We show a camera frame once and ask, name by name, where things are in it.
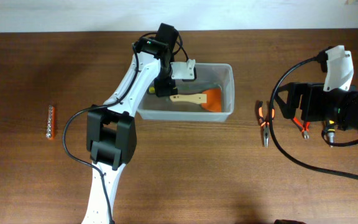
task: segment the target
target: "pliers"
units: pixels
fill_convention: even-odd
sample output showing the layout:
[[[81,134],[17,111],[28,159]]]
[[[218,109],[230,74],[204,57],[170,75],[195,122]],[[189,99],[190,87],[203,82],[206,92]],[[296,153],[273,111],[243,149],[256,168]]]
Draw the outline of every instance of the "pliers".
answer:
[[[296,124],[296,126],[302,132],[303,138],[304,139],[309,139],[309,125],[310,125],[310,122],[305,122],[302,125],[297,118],[292,118],[291,120]]]
[[[259,101],[258,103],[258,122],[260,127],[264,128],[264,146],[267,147],[269,144],[269,136],[270,136],[270,130],[269,130],[269,116],[267,116],[266,118],[264,118],[264,115],[262,113],[262,105],[263,105],[263,101]],[[272,110],[272,118],[274,119],[274,108]]]

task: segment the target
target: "wooden handle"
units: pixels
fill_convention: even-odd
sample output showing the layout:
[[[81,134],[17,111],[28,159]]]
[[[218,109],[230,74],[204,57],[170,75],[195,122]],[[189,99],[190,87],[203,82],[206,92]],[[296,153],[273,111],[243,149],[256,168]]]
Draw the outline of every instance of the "wooden handle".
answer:
[[[173,95],[169,97],[172,102],[206,103],[206,94],[197,93],[192,95]]]

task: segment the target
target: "table surface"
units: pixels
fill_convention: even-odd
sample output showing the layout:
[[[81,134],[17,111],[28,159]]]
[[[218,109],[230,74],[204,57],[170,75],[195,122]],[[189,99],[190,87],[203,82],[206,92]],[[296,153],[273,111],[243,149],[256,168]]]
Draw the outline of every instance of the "table surface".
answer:
[[[69,159],[62,129],[75,112],[102,104],[126,73],[143,32],[0,34],[0,223],[80,223],[91,169]],[[294,64],[345,45],[358,85],[358,29],[181,32],[197,62],[232,66],[236,101],[225,123],[147,121],[136,115],[137,149],[114,204],[118,223],[358,223],[358,181],[304,169],[270,140],[262,146],[255,102],[270,98]],[[180,53],[177,60],[184,60]],[[324,82],[317,63],[288,82]],[[45,138],[47,107],[57,137]],[[311,139],[277,113],[275,132],[299,160],[358,174],[358,146],[329,148],[322,123]],[[89,160],[86,116],[70,126],[70,151]],[[338,132],[337,142],[358,138]]]

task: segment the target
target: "brown tabletop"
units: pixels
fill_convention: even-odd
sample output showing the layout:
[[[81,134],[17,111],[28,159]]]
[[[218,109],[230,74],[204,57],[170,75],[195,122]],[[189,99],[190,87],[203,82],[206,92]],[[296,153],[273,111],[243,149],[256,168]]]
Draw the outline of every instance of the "brown tabletop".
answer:
[[[131,43],[143,32],[0,34],[0,223],[80,223],[91,169],[62,148],[75,112],[102,104],[125,75]],[[358,223],[358,181],[304,169],[270,140],[262,145],[255,102],[270,98],[294,64],[330,45],[352,52],[358,85],[358,29],[181,32],[197,62],[228,63],[236,87],[225,123],[147,121],[136,116],[137,149],[114,204],[117,223]],[[180,53],[177,60],[183,60]],[[317,63],[288,82],[324,82]],[[57,136],[45,138],[47,108],[57,109]],[[299,160],[358,174],[358,146],[329,148],[322,123],[305,141],[280,112],[275,132]],[[67,144],[89,160],[86,116],[70,126]],[[336,134],[337,142],[358,138]]]

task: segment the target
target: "storage box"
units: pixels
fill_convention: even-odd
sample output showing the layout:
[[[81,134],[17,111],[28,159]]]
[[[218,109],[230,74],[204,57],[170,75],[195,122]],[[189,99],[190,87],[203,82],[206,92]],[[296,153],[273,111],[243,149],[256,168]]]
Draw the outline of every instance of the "storage box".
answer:
[[[233,71],[228,64],[196,63],[197,79],[193,82],[176,80],[178,94],[202,93],[211,88],[222,91],[222,112],[209,112],[194,103],[175,102],[168,96],[156,97],[145,94],[137,112],[143,119],[168,121],[215,121],[223,122],[234,110]]]

